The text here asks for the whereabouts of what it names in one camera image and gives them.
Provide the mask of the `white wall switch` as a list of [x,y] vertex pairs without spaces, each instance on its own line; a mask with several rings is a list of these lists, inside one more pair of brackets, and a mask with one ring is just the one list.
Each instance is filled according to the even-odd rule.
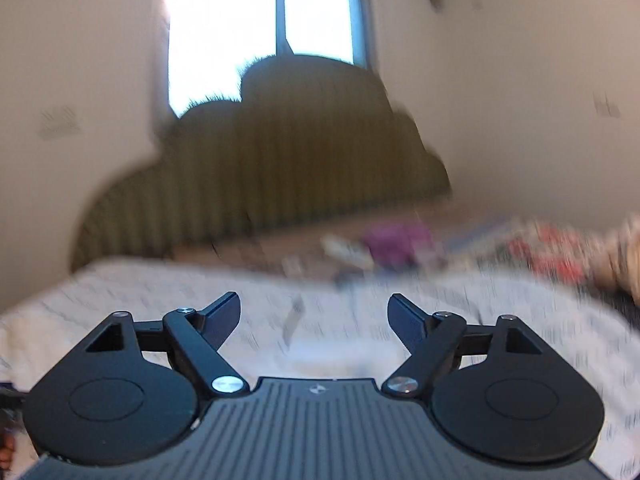
[[593,93],[593,106],[598,116],[620,119],[620,108],[608,98],[606,93]]

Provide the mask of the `peach crumpled garment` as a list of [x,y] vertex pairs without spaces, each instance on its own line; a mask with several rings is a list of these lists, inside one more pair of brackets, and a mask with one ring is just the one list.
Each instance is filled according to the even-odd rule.
[[639,215],[630,216],[605,244],[594,264],[593,276],[604,288],[622,290],[639,305]]

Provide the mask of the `green upholstered headboard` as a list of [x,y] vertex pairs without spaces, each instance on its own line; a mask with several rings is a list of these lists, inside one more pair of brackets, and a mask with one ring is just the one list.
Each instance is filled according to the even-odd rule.
[[444,163],[392,107],[375,72],[320,56],[270,56],[246,70],[238,100],[191,107],[157,159],[99,192],[75,235],[70,270],[450,191]]

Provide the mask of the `purple garment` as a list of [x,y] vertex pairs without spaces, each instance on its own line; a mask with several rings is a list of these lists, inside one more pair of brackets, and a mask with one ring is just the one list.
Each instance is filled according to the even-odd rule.
[[400,222],[374,226],[361,237],[362,244],[378,266],[414,266],[418,252],[435,249],[431,230],[421,222]]

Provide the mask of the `red floral cloth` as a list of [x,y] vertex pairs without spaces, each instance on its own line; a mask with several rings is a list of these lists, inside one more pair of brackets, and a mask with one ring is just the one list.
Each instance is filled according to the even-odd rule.
[[506,242],[506,254],[538,278],[584,284],[599,242],[590,234],[545,221],[529,221]]

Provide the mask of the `headboard wall window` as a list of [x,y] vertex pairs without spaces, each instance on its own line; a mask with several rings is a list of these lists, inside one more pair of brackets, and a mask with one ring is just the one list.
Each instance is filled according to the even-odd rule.
[[158,0],[158,114],[240,98],[241,77],[273,55],[374,64],[370,0]]

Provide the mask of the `white script-printed bedsheet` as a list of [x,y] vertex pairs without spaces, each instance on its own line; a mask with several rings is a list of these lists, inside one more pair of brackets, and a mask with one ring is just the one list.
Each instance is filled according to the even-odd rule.
[[206,307],[226,292],[240,296],[242,316],[221,352],[249,382],[262,376],[383,380],[407,355],[387,323],[393,294],[471,324],[516,315],[600,394],[605,424],[594,462],[614,479],[638,476],[638,332],[603,302],[521,273],[465,270],[336,286],[108,260],[3,311],[1,378],[18,390],[32,388],[114,311],[158,320],[180,307]]

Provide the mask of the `double wall socket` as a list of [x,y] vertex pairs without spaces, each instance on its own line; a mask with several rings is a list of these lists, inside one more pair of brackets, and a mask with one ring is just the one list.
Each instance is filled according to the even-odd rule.
[[38,136],[43,140],[52,140],[80,133],[76,110],[71,106],[57,106],[44,110],[40,114]]

